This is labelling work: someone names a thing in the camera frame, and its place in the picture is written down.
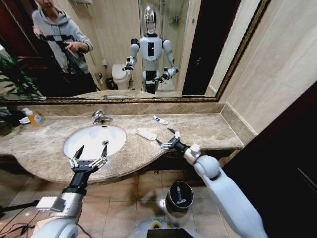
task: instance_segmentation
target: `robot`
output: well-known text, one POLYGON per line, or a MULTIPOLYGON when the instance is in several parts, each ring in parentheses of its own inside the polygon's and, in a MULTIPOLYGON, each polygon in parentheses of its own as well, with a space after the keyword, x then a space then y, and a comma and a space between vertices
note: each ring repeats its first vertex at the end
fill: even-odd
POLYGON ((173 75, 178 72, 178 68, 174 65, 174 55, 172 52, 172 43, 170 40, 163 41, 156 33, 155 27, 157 22, 157 15, 153 6, 146 7, 144 12, 144 21, 147 28, 147 34, 138 41, 137 39, 131 40, 131 56, 127 57, 126 67, 122 70, 133 70, 137 62, 137 54, 141 50, 144 69, 142 73, 143 81, 146 84, 146 91, 155 94, 158 88, 158 83, 169 80, 173 75), (159 58, 164 49, 168 62, 171 68, 164 68, 162 76, 158 71, 159 58))
MULTIPOLYGON (((180 142, 178 131, 169 130, 174 136, 168 143, 157 140, 161 149, 176 149, 194 166, 230 227, 243 238, 267 238, 259 213, 238 185, 221 169, 217 159, 207 155, 201 156, 199 145, 185 145, 180 142)), ((40 210, 55 211, 51 215, 54 220, 47 222, 31 238, 77 238, 77 225, 88 178, 107 162, 107 143, 100 158, 95 161, 79 160, 83 149, 84 146, 69 159, 75 175, 70 185, 63 190, 61 197, 43 197, 38 203, 37 208, 40 210)), ((129 238, 146 237, 202 238, 195 231, 177 228, 170 222, 156 219, 141 222, 129 235, 129 238)))

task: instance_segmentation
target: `bathroom mirror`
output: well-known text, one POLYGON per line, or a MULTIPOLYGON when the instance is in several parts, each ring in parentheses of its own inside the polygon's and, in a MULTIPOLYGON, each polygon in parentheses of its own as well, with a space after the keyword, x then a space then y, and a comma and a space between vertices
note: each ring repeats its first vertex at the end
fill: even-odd
POLYGON ((0 2, 9 104, 217 101, 269 0, 0 2))

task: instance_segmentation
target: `gray hoodie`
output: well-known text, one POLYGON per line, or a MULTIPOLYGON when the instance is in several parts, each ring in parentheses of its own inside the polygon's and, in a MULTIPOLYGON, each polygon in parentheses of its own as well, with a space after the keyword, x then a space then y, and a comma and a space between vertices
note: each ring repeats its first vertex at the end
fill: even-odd
MULTIPOLYGON (((88 45, 88 51, 93 50, 93 46, 90 42, 90 40, 85 36, 83 33, 81 33, 79 27, 76 25, 76 23, 70 19, 70 17, 60 8, 56 7, 58 11, 58 17, 55 22, 51 21, 49 18, 46 17, 43 10, 39 7, 38 10, 35 10, 32 13, 32 18, 34 22, 34 26, 39 28, 40 34, 44 36, 51 36, 56 35, 54 38, 55 40, 62 40, 60 36, 58 35, 68 35, 73 36, 74 41, 79 41, 82 43, 86 43, 88 45)), ((59 63, 60 67, 64 72, 68 72, 68 66, 67 66, 67 58, 66 55, 61 51, 58 44, 54 41, 48 41, 48 44, 50 45, 55 58, 57 62, 59 63)), ((89 73, 88 65, 86 63, 86 60, 83 56, 79 56, 77 53, 72 52, 71 50, 68 50, 76 64, 79 66, 79 68, 84 73, 89 73)))

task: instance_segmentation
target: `orange bottle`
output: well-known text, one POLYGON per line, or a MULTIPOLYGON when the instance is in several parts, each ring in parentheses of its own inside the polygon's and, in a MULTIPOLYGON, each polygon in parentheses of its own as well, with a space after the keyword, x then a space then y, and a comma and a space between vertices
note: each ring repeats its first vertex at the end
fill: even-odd
POLYGON ((33 125, 40 126, 44 123, 44 117, 40 116, 39 114, 31 111, 28 108, 24 108, 23 111, 33 125))

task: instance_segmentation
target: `faucet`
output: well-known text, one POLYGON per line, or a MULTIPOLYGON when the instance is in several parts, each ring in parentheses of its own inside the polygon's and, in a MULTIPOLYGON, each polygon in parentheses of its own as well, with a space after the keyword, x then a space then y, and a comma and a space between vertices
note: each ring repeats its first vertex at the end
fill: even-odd
POLYGON ((94 114, 92 114, 91 119, 94 120, 94 125, 98 125, 99 123, 104 122, 110 122, 113 121, 110 117, 105 117, 104 113, 102 111, 95 111, 94 114))

